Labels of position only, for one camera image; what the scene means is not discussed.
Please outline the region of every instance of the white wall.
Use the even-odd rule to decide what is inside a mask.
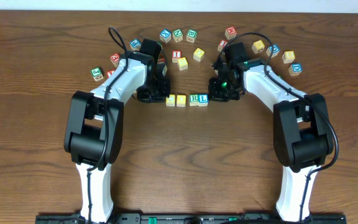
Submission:
[[[358,13],[358,0],[0,0],[0,9]]]

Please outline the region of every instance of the brown wood grain surface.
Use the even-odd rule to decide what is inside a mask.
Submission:
[[[358,14],[0,11],[0,223],[33,223],[40,213],[81,208],[80,176],[63,150],[70,99],[99,86],[90,70],[114,69],[129,46],[159,39],[164,28],[198,31],[194,44],[164,44],[168,59],[181,50],[188,69],[168,66],[173,93],[206,93],[211,63],[226,27],[261,32],[281,52],[275,73],[299,90],[326,97],[341,146],[334,167],[320,172],[312,212],[345,213],[358,223]],[[249,55],[258,37],[241,39]],[[206,51],[202,62],[194,50]],[[294,50],[303,66],[290,77],[280,56]],[[112,167],[116,207],[145,213],[241,213],[271,210],[282,166],[273,150],[273,116],[251,94],[207,107],[167,108],[129,100],[121,153]]]

